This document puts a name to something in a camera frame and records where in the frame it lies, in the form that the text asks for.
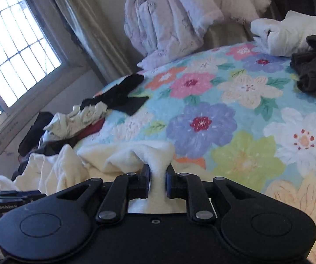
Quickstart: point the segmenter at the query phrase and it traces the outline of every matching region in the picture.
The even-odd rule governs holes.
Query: silver bolt
[[[198,219],[204,219],[204,220],[212,218],[213,215],[214,214],[211,213],[210,211],[199,211],[198,213],[196,213],[196,217]]]
[[[102,211],[98,217],[103,220],[111,220],[116,217],[116,213],[114,211]]]

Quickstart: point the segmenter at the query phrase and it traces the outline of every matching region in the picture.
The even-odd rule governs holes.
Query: red cloth
[[[99,132],[104,124],[104,121],[106,119],[100,119],[98,120],[96,123],[92,124],[92,125],[88,125],[86,128],[84,128],[80,133],[78,133],[78,135],[76,136],[78,141],[82,140],[83,138],[92,135],[94,133]]]

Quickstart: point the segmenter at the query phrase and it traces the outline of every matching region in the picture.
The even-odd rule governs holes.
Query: beige curtain
[[[55,2],[107,82],[132,73],[96,0]]]

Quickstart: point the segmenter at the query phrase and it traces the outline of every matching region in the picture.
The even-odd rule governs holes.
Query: bed sheet
[[[145,105],[133,116],[111,111],[78,146],[168,140],[178,162],[297,207],[316,223],[316,98],[297,89],[289,62],[245,43],[141,72],[145,81],[131,96],[149,96]],[[309,259],[316,263],[316,244]]]

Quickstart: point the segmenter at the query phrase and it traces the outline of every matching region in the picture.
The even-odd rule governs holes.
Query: window frame
[[[91,70],[82,50],[72,41],[53,0],[26,0],[61,65],[37,82],[11,107],[0,97],[0,155],[25,125],[54,97]]]

